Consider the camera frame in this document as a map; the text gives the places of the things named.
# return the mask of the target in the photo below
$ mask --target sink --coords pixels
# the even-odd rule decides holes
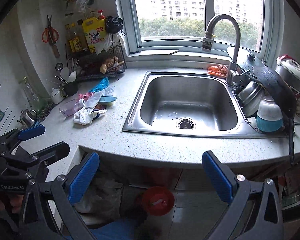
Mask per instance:
[[[147,72],[123,131],[267,138],[243,117],[231,87],[207,74]]]

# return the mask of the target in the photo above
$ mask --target white speckled countertop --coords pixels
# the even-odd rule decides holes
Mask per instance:
[[[122,127],[130,107],[149,70],[199,72],[192,69],[128,69],[120,80],[111,79],[117,101],[108,108],[102,118],[91,125],[82,126],[73,123],[73,118],[64,118],[55,107],[42,123],[44,135],[22,142],[21,146],[30,154],[65,141],[70,146],[69,156],[49,166],[47,180],[53,180],[58,174],[67,174],[69,167],[80,161],[78,147],[93,149],[113,155],[121,155],[142,160],[166,162],[167,165],[195,168],[201,165],[202,153],[211,150],[222,163],[230,166],[253,166],[275,162],[280,158],[289,158],[287,138],[266,139],[220,139],[191,138],[167,135],[122,132]],[[99,81],[82,83],[80,92],[85,93]],[[300,153],[300,126],[295,128],[295,154]]]

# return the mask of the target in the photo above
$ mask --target window frame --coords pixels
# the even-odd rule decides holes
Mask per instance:
[[[180,51],[203,53],[201,37],[171,36],[169,39],[163,36],[149,37],[142,41],[135,0],[119,0],[124,20],[125,31],[129,33],[127,43],[130,54],[138,53],[143,50],[153,49],[177,49]],[[261,38],[260,51],[251,49],[252,52],[261,60],[268,61],[275,57],[275,48],[279,33],[280,12],[275,12],[274,8],[279,7],[280,0],[263,0],[263,34]],[[215,16],[214,0],[205,0],[205,28],[207,23]],[[228,56],[228,43],[215,41],[210,54]]]

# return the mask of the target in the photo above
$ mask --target black frying pan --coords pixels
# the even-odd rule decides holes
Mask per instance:
[[[294,161],[293,119],[297,110],[297,100],[295,95],[282,77],[273,69],[268,67],[260,67],[254,69],[253,73],[272,96],[275,103],[280,107],[281,111],[289,119],[289,157],[292,165]]]

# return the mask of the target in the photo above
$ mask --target metal pitcher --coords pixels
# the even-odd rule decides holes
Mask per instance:
[[[37,122],[37,112],[35,110],[22,110],[20,115],[20,120],[17,122],[24,125],[26,128],[34,126]]]

